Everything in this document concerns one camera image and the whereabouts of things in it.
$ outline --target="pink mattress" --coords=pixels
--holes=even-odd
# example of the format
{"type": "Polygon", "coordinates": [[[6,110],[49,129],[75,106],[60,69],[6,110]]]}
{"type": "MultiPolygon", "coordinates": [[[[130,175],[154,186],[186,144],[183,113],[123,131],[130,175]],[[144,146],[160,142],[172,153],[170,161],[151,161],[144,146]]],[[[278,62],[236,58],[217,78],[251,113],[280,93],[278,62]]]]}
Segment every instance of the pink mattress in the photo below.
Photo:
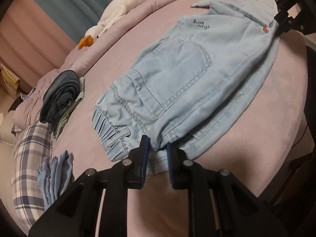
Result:
{"type": "MultiPolygon", "coordinates": [[[[100,59],[85,75],[85,97],[58,141],[53,143],[52,156],[59,156],[65,150],[73,154],[75,178],[88,168],[100,171],[113,165],[91,125],[98,98],[129,69],[148,44],[162,37],[182,15],[206,13],[206,9],[190,7],[197,1],[200,0],[176,0],[153,12],[105,54],[101,43],[91,47],[90,52],[100,54],[100,59]]],[[[282,35],[271,72],[253,102],[231,129],[196,161],[212,170],[229,169],[255,195],[260,195],[293,144],[306,89],[305,41],[300,33],[290,31],[282,35]]],[[[129,190],[128,236],[186,235],[187,192],[172,190],[167,172],[147,177],[143,190],[129,190]]]]}

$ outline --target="silver bolt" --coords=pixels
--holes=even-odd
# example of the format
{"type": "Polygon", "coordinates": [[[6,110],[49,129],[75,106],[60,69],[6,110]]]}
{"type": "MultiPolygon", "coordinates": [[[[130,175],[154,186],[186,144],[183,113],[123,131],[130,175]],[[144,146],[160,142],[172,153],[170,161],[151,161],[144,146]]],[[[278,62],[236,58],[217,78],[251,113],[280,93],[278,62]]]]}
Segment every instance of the silver bolt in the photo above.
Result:
{"type": "Polygon", "coordinates": [[[221,169],[220,173],[222,176],[228,176],[230,174],[230,172],[227,169],[221,169]]]}
{"type": "Polygon", "coordinates": [[[129,166],[130,164],[132,164],[132,161],[130,159],[126,159],[126,160],[123,160],[122,163],[125,166],[129,166]]]}
{"type": "Polygon", "coordinates": [[[185,166],[192,166],[193,165],[193,161],[185,160],[185,161],[183,161],[183,165],[185,165],[185,166]]]}
{"type": "Polygon", "coordinates": [[[92,176],[94,174],[95,174],[95,169],[89,168],[89,169],[86,170],[86,175],[87,176],[92,176]]]}

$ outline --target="stuffed animal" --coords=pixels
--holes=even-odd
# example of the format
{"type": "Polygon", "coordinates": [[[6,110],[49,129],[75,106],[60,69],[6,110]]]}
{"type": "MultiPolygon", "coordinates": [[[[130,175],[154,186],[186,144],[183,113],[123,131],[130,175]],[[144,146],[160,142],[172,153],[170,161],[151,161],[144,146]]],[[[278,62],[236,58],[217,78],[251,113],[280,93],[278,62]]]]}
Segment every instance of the stuffed animal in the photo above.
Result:
{"type": "Polygon", "coordinates": [[[104,10],[98,24],[87,30],[78,44],[78,50],[91,46],[116,21],[145,1],[147,0],[113,0],[104,10]]]}

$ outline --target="checkered pillowcase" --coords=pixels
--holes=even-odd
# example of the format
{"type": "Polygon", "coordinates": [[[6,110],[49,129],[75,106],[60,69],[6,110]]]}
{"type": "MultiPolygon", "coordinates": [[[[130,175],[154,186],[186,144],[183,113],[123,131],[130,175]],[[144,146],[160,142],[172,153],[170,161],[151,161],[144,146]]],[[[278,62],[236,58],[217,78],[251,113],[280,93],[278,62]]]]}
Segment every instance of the checkered pillowcase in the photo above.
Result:
{"type": "Polygon", "coordinates": [[[48,124],[36,122],[21,133],[14,152],[14,207],[18,219],[28,229],[44,213],[43,196],[37,183],[37,165],[45,156],[50,157],[51,148],[48,124]]]}

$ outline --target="back pocket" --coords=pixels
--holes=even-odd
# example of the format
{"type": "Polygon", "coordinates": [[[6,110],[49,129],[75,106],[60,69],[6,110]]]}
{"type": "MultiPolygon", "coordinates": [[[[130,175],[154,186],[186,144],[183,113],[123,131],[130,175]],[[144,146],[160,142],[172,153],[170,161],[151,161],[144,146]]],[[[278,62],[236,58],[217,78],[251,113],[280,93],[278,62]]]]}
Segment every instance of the back pocket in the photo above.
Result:
{"type": "Polygon", "coordinates": [[[181,39],[162,40],[126,73],[155,118],[167,110],[212,65],[199,44],[181,39]]]}

